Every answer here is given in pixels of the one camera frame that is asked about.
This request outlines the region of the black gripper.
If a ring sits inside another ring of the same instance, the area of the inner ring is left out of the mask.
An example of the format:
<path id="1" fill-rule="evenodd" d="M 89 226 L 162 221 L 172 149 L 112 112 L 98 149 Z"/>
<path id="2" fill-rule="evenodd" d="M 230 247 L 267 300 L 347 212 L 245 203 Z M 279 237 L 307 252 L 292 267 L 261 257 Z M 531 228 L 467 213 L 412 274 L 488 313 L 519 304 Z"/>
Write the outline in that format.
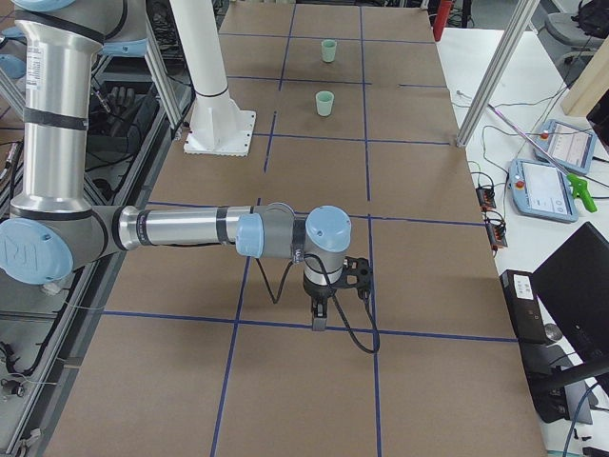
<path id="1" fill-rule="evenodd" d="M 328 285 L 318 285 L 304 279 L 304 291 L 311 299 L 311 329 L 325 330 L 327 325 L 328 300 L 335 295 L 335 290 Z"/>

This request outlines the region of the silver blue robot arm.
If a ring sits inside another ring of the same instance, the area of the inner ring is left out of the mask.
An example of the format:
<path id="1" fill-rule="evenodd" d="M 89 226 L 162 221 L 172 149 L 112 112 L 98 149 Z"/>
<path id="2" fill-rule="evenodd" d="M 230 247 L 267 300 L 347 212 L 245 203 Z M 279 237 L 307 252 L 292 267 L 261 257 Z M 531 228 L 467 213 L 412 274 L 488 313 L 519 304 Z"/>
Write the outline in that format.
<path id="1" fill-rule="evenodd" d="M 28 50 L 23 187 L 1 225 L 9 277 L 43 285 L 121 250 L 232 245 L 246 257 L 303 263 L 312 327 L 325 328 L 347 274 L 351 222 L 342 209 L 299 216 L 282 203 L 146 210 L 85 199 L 91 66 L 99 53 L 147 52 L 144 2 L 19 1 L 15 22 Z"/>

